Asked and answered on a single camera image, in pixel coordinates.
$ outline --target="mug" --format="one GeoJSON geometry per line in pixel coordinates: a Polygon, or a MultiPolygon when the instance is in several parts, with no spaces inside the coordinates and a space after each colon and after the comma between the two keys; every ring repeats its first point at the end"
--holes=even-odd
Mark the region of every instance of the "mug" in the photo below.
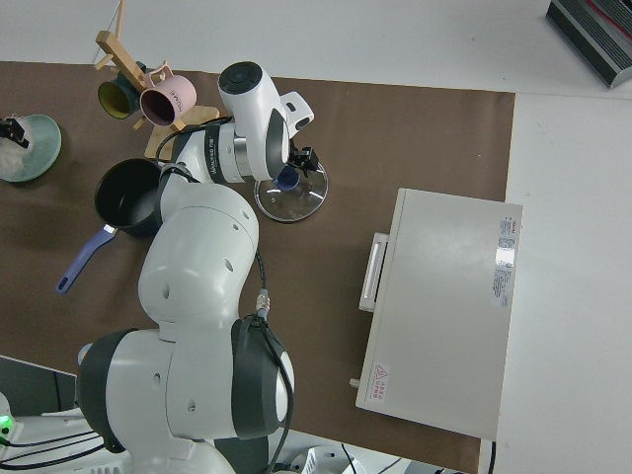
{"type": "Polygon", "coordinates": [[[168,126],[188,112],[196,104],[196,88],[184,76],[174,75],[164,63],[158,69],[145,74],[147,89],[140,95],[140,108],[154,125],[168,126]],[[164,79],[155,84],[152,76],[162,73],[164,79]]]}
{"type": "MultiPolygon", "coordinates": [[[[136,62],[145,72],[147,67],[142,62],[136,62]]],[[[99,86],[99,102],[104,110],[115,119],[127,119],[140,109],[140,93],[120,72],[114,81],[104,82],[99,86]]]]}

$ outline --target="mug handle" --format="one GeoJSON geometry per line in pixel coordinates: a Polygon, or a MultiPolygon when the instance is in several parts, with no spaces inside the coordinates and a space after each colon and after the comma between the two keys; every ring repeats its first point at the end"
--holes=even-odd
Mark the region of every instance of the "mug handle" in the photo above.
{"type": "Polygon", "coordinates": [[[156,69],[154,69],[153,71],[149,71],[145,73],[145,84],[147,84],[147,88],[149,87],[156,87],[156,84],[154,84],[154,81],[151,79],[151,77],[154,74],[158,74],[159,72],[162,72],[165,74],[165,79],[169,79],[170,77],[174,77],[174,73],[171,70],[171,67],[169,66],[169,64],[167,64],[167,61],[164,61],[162,63],[162,65],[156,69]]]}

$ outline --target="warning label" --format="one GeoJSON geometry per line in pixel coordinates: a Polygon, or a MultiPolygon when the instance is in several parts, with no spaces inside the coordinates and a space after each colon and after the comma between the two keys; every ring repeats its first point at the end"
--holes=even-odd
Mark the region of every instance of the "warning label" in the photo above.
{"type": "Polygon", "coordinates": [[[390,376],[391,367],[384,363],[376,363],[373,365],[371,373],[371,383],[368,387],[368,400],[370,402],[383,403],[386,398],[386,388],[388,387],[388,377],[390,376]]]}
{"type": "Polygon", "coordinates": [[[501,221],[496,248],[492,304],[503,308],[509,305],[511,296],[510,283],[514,276],[516,226],[517,222],[512,217],[505,217],[501,221]]]}

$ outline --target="green light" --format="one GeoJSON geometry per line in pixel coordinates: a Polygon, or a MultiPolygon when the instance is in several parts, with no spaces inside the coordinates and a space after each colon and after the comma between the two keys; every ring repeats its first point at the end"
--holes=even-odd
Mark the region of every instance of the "green light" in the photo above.
{"type": "Polygon", "coordinates": [[[13,427],[13,421],[11,420],[11,417],[9,417],[8,415],[2,415],[0,416],[0,428],[11,428],[13,427]]]}

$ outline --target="label sticker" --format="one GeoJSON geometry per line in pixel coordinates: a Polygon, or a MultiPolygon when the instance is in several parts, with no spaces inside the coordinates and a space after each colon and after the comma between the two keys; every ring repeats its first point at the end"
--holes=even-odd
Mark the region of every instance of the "label sticker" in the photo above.
{"type": "Polygon", "coordinates": [[[307,460],[305,461],[305,468],[303,469],[304,474],[313,474],[316,472],[316,466],[318,466],[318,460],[316,459],[316,452],[314,448],[311,447],[307,451],[307,460]]]}
{"type": "Polygon", "coordinates": [[[494,265],[494,279],[492,281],[492,304],[502,308],[509,305],[509,286],[514,275],[515,239],[518,223],[510,216],[501,221],[496,261],[494,265]]]}
{"type": "Polygon", "coordinates": [[[391,366],[385,363],[375,363],[371,372],[371,383],[368,387],[368,400],[370,402],[384,403],[386,388],[390,377],[391,366]]]}

